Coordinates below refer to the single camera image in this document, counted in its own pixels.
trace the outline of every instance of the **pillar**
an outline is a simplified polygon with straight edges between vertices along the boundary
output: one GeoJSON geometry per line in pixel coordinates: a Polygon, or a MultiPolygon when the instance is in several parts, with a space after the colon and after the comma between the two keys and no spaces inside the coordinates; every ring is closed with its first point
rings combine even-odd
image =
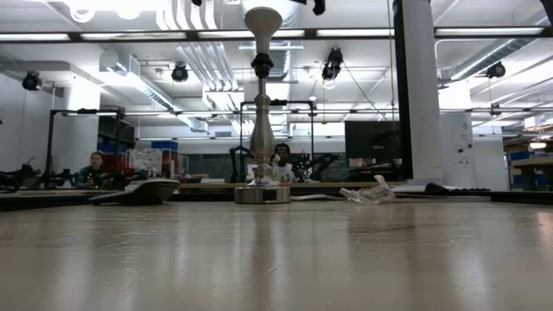
{"type": "MultiPolygon", "coordinates": [[[[80,83],[64,89],[63,106],[58,109],[76,111],[99,109],[100,90],[92,83],[80,83]]],[[[90,154],[98,144],[98,117],[55,117],[53,137],[54,172],[64,168],[72,173],[89,165],[90,154]]]]}
{"type": "Polygon", "coordinates": [[[394,0],[397,95],[404,176],[442,179],[434,24],[428,0],[394,0]]]}
{"type": "MultiPolygon", "coordinates": [[[[472,106],[470,87],[466,81],[449,85],[439,91],[440,108],[469,109],[472,106]]],[[[442,134],[443,184],[475,188],[476,159],[474,157],[473,126],[470,113],[440,115],[442,134]]]]}

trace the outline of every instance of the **screen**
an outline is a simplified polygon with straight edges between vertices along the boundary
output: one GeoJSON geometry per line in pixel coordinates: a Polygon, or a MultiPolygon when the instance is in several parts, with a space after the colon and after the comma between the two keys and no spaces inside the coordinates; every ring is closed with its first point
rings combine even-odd
{"type": "Polygon", "coordinates": [[[346,156],[378,162],[401,159],[399,122],[346,121],[346,156]]]}

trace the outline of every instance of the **wooden table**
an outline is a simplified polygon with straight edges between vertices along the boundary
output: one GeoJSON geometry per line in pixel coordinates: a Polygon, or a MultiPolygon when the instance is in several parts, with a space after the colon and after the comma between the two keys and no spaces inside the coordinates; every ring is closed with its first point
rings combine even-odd
{"type": "Polygon", "coordinates": [[[553,213],[230,202],[1,214],[2,310],[551,310],[553,213]]]}

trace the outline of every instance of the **clear plastic object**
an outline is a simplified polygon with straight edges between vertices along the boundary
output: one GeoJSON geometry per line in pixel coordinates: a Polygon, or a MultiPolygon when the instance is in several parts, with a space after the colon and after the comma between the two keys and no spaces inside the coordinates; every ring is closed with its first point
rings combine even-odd
{"type": "Polygon", "coordinates": [[[348,200],[353,200],[364,205],[374,205],[389,200],[396,199],[396,195],[391,191],[390,186],[382,175],[374,176],[378,181],[378,186],[368,190],[347,190],[342,188],[340,193],[347,197],[348,200]]]}

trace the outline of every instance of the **man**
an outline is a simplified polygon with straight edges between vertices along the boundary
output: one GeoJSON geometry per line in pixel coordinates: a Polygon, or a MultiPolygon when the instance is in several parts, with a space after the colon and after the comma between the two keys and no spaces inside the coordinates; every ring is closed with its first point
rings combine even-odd
{"type": "Polygon", "coordinates": [[[90,155],[90,166],[82,168],[75,178],[75,186],[79,189],[98,189],[109,183],[102,169],[104,157],[99,151],[90,155]]]}
{"type": "Polygon", "coordinates": [[[296,181],[292,164],[288,163],[290,156],[290,147],[286,143],[279,143],[275,146],[275,162],[271,172],[273,181],[281,183],[290,183],[296,181]]]}

